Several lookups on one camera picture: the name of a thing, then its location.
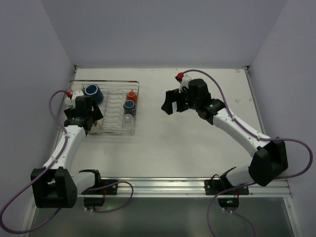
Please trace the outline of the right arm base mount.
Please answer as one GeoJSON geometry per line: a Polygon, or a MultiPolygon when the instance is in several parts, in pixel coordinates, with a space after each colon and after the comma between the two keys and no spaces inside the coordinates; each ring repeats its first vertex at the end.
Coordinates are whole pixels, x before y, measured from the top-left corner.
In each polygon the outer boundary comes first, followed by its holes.
{"type": "MultiPolygon", "coordinates": [[[[232,188],[232,185],[222,179],[218,174],[213,175],[210,179],[204,180],[204,189],[207,196],[216,195],[226,189],[232,188]]],[[[239,198],[241,196],[249,195],[248,187],[234,188],[233,190],[226,192],[222,195],[229,197],[218,197],[217,202],[221,208],[228,211],[236,211],[239,207],[239,198]]]]}

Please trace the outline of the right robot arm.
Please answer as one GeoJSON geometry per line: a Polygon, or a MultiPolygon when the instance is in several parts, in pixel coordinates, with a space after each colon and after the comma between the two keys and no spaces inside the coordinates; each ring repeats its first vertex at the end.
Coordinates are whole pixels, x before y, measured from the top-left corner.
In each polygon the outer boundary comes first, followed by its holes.
{"type": "Polygon", "coordinates": [[[168,115],[194,110],[201,119],[226,132],[249,153],[250,163],[232,167],[219,180],[211,182],[211,187],[218,192],[252,182],[266,186],[288,168],[285,143],[270,141],[269,136],[244,121],[240,123],[250,133],[240,128],[236,124],[238,117],[229,114],[223,101],[212,98],[202,79],[184,77],[178,89],[166,92],[161,109],[168,115]]]}

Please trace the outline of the beige brown-striped cup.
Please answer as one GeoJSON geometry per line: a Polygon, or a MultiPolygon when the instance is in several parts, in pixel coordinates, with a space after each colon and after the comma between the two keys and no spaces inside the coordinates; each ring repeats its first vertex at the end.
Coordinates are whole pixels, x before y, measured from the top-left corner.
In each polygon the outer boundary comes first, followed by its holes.
{"type": "Polygon", "coordinates": [[[92,127],[91,127],[91,132],[96,132],[99,131],[101,129],[101,125],[98,121],[94,122],[92,127]]]}

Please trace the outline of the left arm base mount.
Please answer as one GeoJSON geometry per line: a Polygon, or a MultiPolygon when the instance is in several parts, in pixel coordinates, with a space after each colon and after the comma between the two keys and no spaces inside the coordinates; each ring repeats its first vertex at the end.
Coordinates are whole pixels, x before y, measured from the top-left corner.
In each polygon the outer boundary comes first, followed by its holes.
{"type": "Polygon", "coordinates": [[[98,187],[108,186],[101,190],[88,189],[82,193],[83,205],[87,209],[96,209],[102,207],[105,203],[106,195],[115,196],[117,194],[118,185],[115,184],[117,179],[101,179],[98,187]]]}

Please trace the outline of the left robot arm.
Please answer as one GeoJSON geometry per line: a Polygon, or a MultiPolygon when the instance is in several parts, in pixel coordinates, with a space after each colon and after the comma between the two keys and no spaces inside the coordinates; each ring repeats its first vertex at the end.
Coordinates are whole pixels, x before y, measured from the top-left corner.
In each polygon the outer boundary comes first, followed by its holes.
{"type": "Polygon", "coordinates": [[[31,173],[32,189],[39,208],[72,208],[77,196],[101,185],[96,169],[84,169],[72,176],[69,169],[75,155],[93,124],[103,115],[91,96],[79,96],[75,107],[64,111],[67,119],[63,134],[53,154],[42,168],[31,173]]]}

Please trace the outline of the dark blue mug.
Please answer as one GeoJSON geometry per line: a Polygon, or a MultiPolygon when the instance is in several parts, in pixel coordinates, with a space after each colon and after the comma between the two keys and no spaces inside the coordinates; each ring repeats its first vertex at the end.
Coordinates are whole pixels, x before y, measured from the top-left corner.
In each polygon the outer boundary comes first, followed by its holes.
{"type": "Polygon", "coordinates": [[[99,86],[96,85],[96,84],[89,84],[89,85],[87,85],[84,88],[84,94],[94,98],[96,103],[97,103],[97,105],[102,103],[103,100],[104,100],[103,93],[102,93],[101,89],[99,88],[99,86]]]}

